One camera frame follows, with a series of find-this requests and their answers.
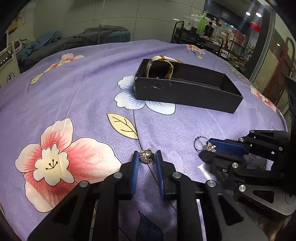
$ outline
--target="red and white flower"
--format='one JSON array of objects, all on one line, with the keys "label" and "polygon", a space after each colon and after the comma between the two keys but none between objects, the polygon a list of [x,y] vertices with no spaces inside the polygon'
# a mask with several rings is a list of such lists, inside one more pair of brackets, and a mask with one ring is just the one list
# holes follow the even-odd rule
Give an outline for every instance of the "red and white flower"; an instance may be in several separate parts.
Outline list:
[{"label": "red and white flower", "polygon": [[99,182],[119,171],[112,148],[93,138],[72,142],[70,118],[57,120],[41,135],[41,144],[29,144],[15,165],[25,173],[25,194],[39,212],[53,209],[80,181]]},{"label": "red and white flower", "polygon": [[270,107],[276,113],[276,106],[267,99],[264,95],[262,95],[255,87],[251,86],[251,93],[257,97],[259,97],[268,107]]},{"label": "red and white flower", "polygon": [[205,54],[205,51],[203,49],[200,49],[196,47],[195,45],[186,44],[187,49],[191,51],[198,51],[200,54]]},{"label": "red and white flower", "polygon": [[77,59],[80,59],[80,58],[83,58],[84,56],[83,55],[78,55],[76,57],[74,57],[74,54],[72,53],[67,53],[67,54],[64,54],[62,57],[61,57],[61,61],[59,63],[55,63],[55,64],[52,64],[47,70],[45,70],[44,72],[47,72],[51,69],[54,69],[54,68],[57,68],[63,64],[66,64],[66,63],[69,63],[70,61],[74,61],[74,60],[77,60]]}]

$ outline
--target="dark blue leaf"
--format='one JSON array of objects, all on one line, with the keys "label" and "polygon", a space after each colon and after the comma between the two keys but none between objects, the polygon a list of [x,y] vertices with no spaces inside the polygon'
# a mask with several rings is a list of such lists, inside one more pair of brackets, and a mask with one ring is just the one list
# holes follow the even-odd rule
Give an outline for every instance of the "dark blue leaf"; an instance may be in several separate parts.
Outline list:
[{"label": "dark blue leaf", "polygon": [[143,213],[140,213],[140,223],[137,230],[137,241],[163,241],[163,232],[161,229],[147,218]]}]

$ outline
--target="red lantern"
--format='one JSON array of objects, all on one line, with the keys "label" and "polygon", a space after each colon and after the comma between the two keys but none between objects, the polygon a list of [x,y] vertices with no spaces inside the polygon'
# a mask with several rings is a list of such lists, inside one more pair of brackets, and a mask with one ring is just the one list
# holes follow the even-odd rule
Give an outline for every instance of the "red lantern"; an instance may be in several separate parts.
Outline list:
[{"label": "red lantern", "polygon": [[251,25],[251,28],[256,30],[257,32],[261,31],[261,27],[258,24],[256,24],[255,22],[250,22],[250,25]]}]

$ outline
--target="black box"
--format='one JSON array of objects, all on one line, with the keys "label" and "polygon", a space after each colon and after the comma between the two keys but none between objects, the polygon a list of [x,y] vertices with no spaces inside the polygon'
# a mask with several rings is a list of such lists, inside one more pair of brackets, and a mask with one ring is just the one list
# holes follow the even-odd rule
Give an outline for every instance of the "black box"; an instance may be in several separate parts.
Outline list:
[{"label": "black box", "polygon": [[[143,59],[135,75],[138,100],[189,105],[233,114],[243,99],[226,74],[195,65],[171,62],[174,66],[171,80],[155,78],[157,75],[165,76],[168,71],[164,67],[167,63],[156,61],[150,68],[149,78],[146,78],[148,62],[149,59]],[[155,67],[156,65],[162,65],[162,68]]]}]

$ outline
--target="bed sheet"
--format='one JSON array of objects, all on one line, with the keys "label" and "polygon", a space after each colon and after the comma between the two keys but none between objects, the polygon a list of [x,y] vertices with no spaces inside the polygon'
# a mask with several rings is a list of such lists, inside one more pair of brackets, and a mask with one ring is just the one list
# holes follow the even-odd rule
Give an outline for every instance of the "bed sheet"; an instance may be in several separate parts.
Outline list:
[{"label": "bed sheet", "polygon": [[[155,55],[225,73],[244,99],[234,114],[136,100],[133,76]],[[103,180],[135,150],[161,150],[177,171],[206,182],[216,177],[193,147],[197,136],[238,139],[251,129],[287,129],[276,107],[222,59],[157,40],[51,55],[0,90],[0,112],[0,203],[22,240],[79,181]],[[153,162],[140,164],[134,199],[119,204],[120,240],[176,239],[176,203],[161,200],[155,176]]]}]

